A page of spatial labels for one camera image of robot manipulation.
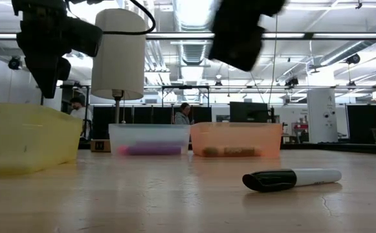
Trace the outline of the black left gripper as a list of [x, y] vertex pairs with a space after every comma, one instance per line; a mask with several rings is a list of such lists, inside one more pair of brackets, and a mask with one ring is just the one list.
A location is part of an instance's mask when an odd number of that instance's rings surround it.
[[63, 37], [62, 23], [67, 19], [63, 0], [12, 0], [14, 14], [22, 15], [21, 31], [16, 35], [25, 64], [42, 95], [52, 99], [58, 80], [58, 61], [71, 51]]

